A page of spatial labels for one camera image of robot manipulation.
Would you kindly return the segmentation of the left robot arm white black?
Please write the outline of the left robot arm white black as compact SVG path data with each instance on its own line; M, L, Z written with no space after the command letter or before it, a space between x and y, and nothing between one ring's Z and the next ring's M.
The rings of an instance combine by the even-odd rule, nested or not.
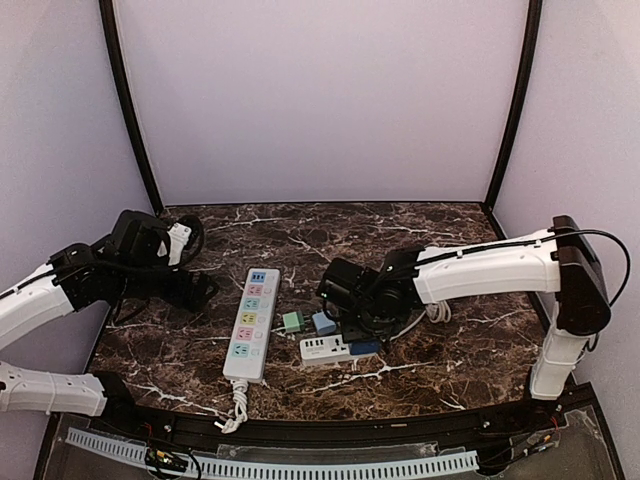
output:
M218 293L207 274L169 265L128 265L75 244L53 255L30 276L1 294L1 347L45 324L97 303L160 299L192 313ZM1 363L1 410L74 413L100 417L116 404L133 402L118 375L58 374Z

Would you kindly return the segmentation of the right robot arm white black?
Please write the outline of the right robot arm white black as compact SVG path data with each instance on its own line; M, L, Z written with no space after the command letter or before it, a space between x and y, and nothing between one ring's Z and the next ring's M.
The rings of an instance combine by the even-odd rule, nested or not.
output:
M431 309L446 321L451 299L510 292L555 296L553 318L531 369L535 400L557 399L591 339L611 319L615 298L597 255L586 241L596 230L580 229L568 216L549 229L466 247L399 250L381 271L353 267L344 280L325 281L321 294L340 320L389 345L411 331Z

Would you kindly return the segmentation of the blue cube socket adapter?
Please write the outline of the blue cube socket adapter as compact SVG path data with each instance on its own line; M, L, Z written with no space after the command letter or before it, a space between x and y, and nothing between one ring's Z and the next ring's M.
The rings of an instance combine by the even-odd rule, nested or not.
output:
M349 353L354 357L366 357L375 355L380 348L381 344L377 340L352 342L349 344Z

